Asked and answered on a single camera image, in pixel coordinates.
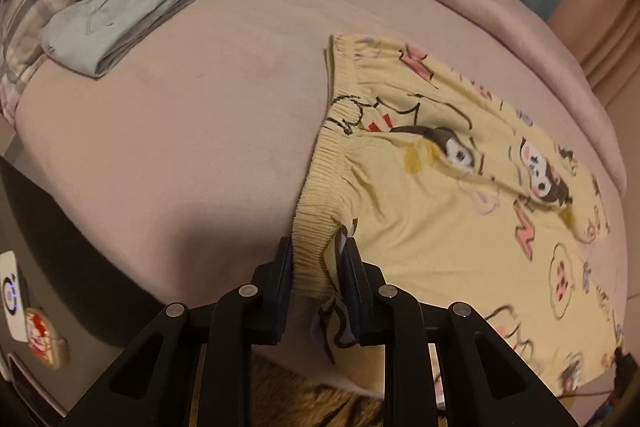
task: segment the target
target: pink bedsheet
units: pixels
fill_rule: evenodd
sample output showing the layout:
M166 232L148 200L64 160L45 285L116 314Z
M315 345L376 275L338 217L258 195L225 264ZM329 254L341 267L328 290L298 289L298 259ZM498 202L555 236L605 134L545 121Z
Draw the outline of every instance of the pink bedsheet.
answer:
M20 101L18 133L62 209L113 264L162 301L200 305L246 282L290 232L326 111L328 36L414 42L522 108L599 177L612 230L586 254L622 320L624 176L606 115L555 41L534 42L528 16L503 6L512 18L496 22L490 0L444 4L454 1L469 0L198 0L99 81L48 60ZM298 347L278 360L345 385L300 347L309 309L290 322Z

